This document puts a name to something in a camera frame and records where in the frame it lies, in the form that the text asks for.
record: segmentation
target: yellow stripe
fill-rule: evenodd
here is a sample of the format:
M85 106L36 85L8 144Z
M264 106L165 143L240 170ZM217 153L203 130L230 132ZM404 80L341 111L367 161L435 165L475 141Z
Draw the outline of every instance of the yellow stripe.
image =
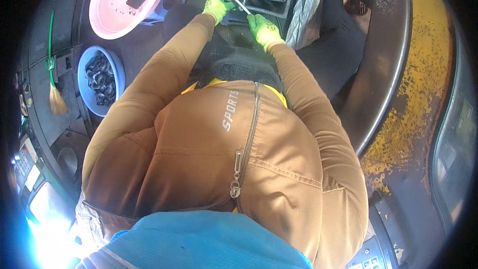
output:
M224 83L224 82L227 82L227 81L226 80L219 80L218 78L214 78L204 88L213 86L215 84ZM185 94L185 93L189 93L189 92L193 91L194 88L196 87L196 85L197 85L197 82L195 82L193 85L191 85L188 88L186 88L185 90L183 90L181 94ZM279 97L279 99L281 100L282 104L284 104L285 108L287 108L287 101L285 100L285 97L281 93L279 93L272 86L268 86L268 85L265 85L265 84L264 84L264 86L267 87L268 89L270 89L273 93L275 93Z
M282 102L282 104L284 104L285 108L287 108L287 101L285 100L285 97L281 93L279 93L272 86L268 86L268 85L265 85L265 84L264 84L264 86L267 87L268 89L270 89L273 93L275 93L279 97L279 99L281 99L281 102Z
M197 85L198 81L196 81L195 83L193 83L192 85L190 85L188 88L186 88L185 90L183 90L181 92L181 94L185 94L185 93L189 93L191 91L194 91L194 88L196 88L196 85Z
M219 84L219 83L224 83L224 82L227 82L227 81L226 80L219 80L218 78L214 78L204 88L213 86L214 84Z

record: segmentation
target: work glove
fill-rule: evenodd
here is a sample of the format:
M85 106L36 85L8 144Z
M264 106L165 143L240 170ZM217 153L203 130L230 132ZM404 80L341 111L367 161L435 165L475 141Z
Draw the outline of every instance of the work glove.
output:
M285 41L281 39L281 34L277 26L264 18L263 15L247 15L247 20L249 21L249 28L252 35L264 48L265 52L267 52L267 47L272 43L285 44Z
M236 4L233 2L224 2L224 0L207 0L204 5L203 14L210 14L216 18L216 26L221 22L224 16L231 9L235 8Z

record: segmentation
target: white plastic bag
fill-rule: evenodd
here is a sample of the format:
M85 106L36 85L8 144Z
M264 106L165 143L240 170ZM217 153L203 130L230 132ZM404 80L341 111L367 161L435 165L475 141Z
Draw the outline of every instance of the white plastic bag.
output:
M294 50L300 48L303 40L303 34L307 24L312 19L320 4L320 0L297 0L294 6L294 14L287 31L285 43Z

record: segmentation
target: brown jacket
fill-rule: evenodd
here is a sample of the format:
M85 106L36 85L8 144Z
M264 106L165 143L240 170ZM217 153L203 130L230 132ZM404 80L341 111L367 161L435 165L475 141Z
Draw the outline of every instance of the brown jacket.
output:
M88 146L77 218L98 246L159 211L237 207L305 254L341 268L361 247L367 193L338 116L288 46L271 54L293 111L264 85L180 95L214 20L196 16L111 107Z

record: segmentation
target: metal rod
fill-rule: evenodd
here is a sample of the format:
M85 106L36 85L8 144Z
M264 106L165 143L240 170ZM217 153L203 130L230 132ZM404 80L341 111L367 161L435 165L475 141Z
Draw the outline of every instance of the metal rod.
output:
M244 10L244 12L246 12L248 15L252 15L250 11L242 4L241 1L239 0L234 0L234 1L237 2L237 4L239 4L239 6Z

